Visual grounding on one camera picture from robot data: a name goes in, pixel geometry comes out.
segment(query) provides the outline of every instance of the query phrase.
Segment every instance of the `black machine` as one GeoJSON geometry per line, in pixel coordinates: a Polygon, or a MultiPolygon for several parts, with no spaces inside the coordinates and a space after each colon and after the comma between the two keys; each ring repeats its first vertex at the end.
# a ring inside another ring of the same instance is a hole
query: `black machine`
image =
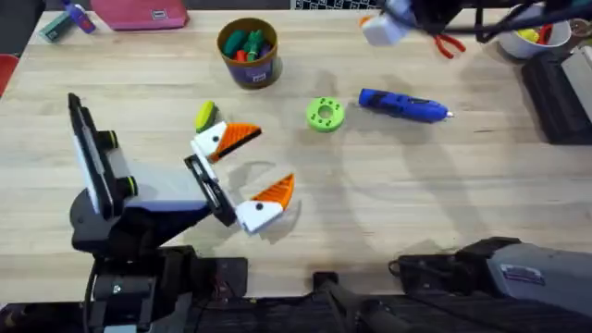
{"type": "MultiPolygon", "coordinates": [[[[98,131],[78,96],[71,93],[68,104],[87,180],[87,189],[70,208],[72,246],[94,257],[84,297],[85,329],[99,333],[128,325],[134,326],[133,331],[147,331],[176,309],[186,312],[191,299],[219,293],[220,281],[226,293],[231,292],[228,296],[244,295],[245,258],[198,258],[191,246],[160,247],[213,212],[227,216],[224,206],[175,211],[124,207],[123,201],[138,192],[138,185],[133,176],[116,178],[105,155],[118,148],[117,135],[98,131]]],[[[214,182],[201,186],[208,186],[217,203],[227,200],[214,182]]]]}

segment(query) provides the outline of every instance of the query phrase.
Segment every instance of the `bowl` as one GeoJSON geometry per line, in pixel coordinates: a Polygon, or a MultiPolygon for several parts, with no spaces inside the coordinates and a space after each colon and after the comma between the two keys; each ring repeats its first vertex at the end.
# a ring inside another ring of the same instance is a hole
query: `bowl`
{"type": "MultiPolygon", "coordinates": [[[[543,12],[543,6],[532,5],[525,12],[518,15],[516,20],[530,19],[540,16],[543,12]]],[[[557,22],[553,24],[553,31],[547,44],[537,44],[523,38],[516,31],[503,32],[499,35],[499,44],[501,48],[510,56],[519,59],[528,59],[543,51],[552,50],[566,44],[572,36],[572,28],[568,21],[557,22]]]]}

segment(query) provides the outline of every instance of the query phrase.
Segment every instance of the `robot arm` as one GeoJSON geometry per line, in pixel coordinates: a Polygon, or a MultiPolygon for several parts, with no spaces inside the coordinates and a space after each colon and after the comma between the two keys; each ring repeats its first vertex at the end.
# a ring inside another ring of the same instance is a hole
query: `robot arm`
{"type": "Polygon", "coordinates": [[[75,94],[68,103],[86,183],[70,208],[72,245],[79,251],[132,260],[210,214],[227,227],[238,221],[253,235],[290,202],[293,175],[238,205],[218,184],[213,164],[260,135],[255,125],[221,122],[191,140],[188,169],[162,170],[127,161],[114,131],[97,130],[75,94]]]}
{"type": "Polygon", "coordinates": [[[431,35],[473,34],[480,43],[491,41],[497,34],[505,31],[534,28],[574,18],[592,17],[590,0],[385,0],[381,15],[364,20],[364,36],[372,45],[393,45],[398,43],[411,29],[431,35]],[[535,3],[544,3],[543,15],[535,18],[517,19],[535,3]],[[466,7],[474,7],[475,25],[452,26],[449,23],[466,7]],[[500,22],[483,25],[486,8],[513,7],[513,10],[500,22]]]}

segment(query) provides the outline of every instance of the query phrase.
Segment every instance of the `green 3d printed gear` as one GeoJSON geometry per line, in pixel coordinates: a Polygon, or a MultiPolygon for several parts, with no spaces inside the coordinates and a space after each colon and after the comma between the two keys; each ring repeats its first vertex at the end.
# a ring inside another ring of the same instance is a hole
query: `green 3d printed gear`
{"type": "Polygon", "coordinates": [[[345,110],[335,98],[315,98],[306,108],[308,124],[315,130],[330,132],[339,128],[345,119],[345,110]]]}

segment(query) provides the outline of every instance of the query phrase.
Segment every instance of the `red chair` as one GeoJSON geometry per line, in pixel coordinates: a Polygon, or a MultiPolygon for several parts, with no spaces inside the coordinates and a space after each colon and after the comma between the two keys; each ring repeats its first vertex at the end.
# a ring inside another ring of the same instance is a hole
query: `red chair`
{"type": "Polygon", "coordinates": [[[0,96],[4,93],[4,89],[8,85],[8,81],[15,71],[19,59],[13,55],[0,55],[0,96]]]}

